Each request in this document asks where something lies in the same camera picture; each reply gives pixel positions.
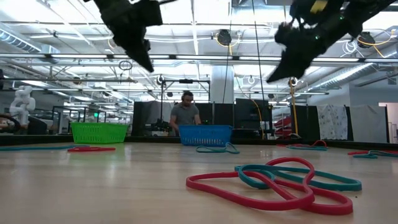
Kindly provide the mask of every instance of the metal pipe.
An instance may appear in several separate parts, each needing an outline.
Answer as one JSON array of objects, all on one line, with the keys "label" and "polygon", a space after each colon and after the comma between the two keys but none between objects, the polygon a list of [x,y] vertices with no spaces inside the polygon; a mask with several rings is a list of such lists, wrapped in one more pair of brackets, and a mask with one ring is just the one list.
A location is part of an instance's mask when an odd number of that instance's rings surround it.
[{"label": "metal pipe", "polygon": [[385,80],[385,79],[390,79],[390,78],[396,77],[396,76],[398,76],[398,73],[387,74],[386,76],[374,78],[374,79],[372,79],[372,80],[359,83],[359,84],[357,84],[357,85],[355,85],[355,86],[356,86],[356,87],[367,86],[367,85],[370,85],[370,84],[373,84],[373,83],[376,83],[376,82],[379,82],[379,81],[382,81],[382,80]]},{"label": "metal pipe", "polygon": [[195,49],[195,54],[199,55],[199,42],[198,42],[198,34],[196,28],[196,20],[195,20],[195,0],[191,0],[191,15],[192,15],[192,36],[193,36],[193,48]]},{"label": "metal pipe", "polygon": [[137,83],[137,80],[125,79],[125,80],[115,80],[115,79],[80,79],[74,80],[71,78],[60,78],[60,79],[46,79],[46,78],[5,78],[4,81],[37,81],[37,82],[128,82],[128,83]]},{"label": "metal pipe", "polygon": [[[117,90],[117,89],[54,89],[54,88],[34,88],[34,91],[116,91],[116,92],[132,92],[132,93],[148,93],[149,91],[152,93],[161,93],[162,90]],[[183,93],[185,90],[170,90],[174,93]],[[206,90],[190,90],[192,93],[207,93]],[[234,93],[247,93],[247,94],[261,94],[258,91],[235,91]],[[284,91],[265,91],[264,94],[274,94],[274,95],[288,95],[289,92]],[[329,95],[328,92],[317,93],[317,92],[296,92],[296,95]]]},{"label": "metal pipe", "polygon": [[[62,22],[27,22],[27,21],[3,21],[2,23],[10,25],[10,26],[62,26],[64,23]],[[69,23],[71,26],[87,26],[85,22],[71,22]],[[104,23],[95,23],[89,22],[90,26],[106,26]],[[192,26],[189,23],[168,23],[163,24],[162,26]],[[197,26],[228,26],[229,24],[216,24],[216,23],[198,23]],[[231,24],[233,27],[254,27],[254,24]],[[257,24],[257,27],[266,27],[270,28],[270,25],[267,24]]]}]

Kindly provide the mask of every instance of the white robot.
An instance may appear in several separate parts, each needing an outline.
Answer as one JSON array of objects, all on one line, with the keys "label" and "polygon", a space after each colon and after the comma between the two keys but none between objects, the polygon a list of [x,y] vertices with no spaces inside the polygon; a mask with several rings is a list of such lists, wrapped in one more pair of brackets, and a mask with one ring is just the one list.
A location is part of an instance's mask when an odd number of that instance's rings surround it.
[{"label": "white robot", "polygon": [[29,112],[35,110],[36,101],[30,97],[33,88],[31,86],[20,86],[15,92],[14,101],[10,106],[11,116],[17,116],[17,120],[22,125],[28,125]]}]

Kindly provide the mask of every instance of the plastic basket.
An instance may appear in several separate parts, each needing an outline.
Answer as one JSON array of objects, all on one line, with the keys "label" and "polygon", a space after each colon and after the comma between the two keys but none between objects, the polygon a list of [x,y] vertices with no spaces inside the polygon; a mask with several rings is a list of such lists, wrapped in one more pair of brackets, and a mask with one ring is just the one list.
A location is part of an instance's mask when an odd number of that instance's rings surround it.
[{"label": "plastic basket", "polygon": [[109,123],[71,123],[77,144],[110,144],[124,142],[128,125]]},{"label": "plastic basket", "polygon": [[232,135],[228,125],[180,125],[179,129],[185,146],[225,147]]}]

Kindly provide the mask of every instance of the green basket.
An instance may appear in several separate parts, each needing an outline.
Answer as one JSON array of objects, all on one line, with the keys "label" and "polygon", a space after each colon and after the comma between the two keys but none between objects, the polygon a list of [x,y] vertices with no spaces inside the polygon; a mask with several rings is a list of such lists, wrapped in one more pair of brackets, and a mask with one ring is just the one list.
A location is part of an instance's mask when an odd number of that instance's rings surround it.
[{"label": "green basket", "polygon": [[77,144],[122,143],[128,125],[109,123],[71,123],[73,140]]}]

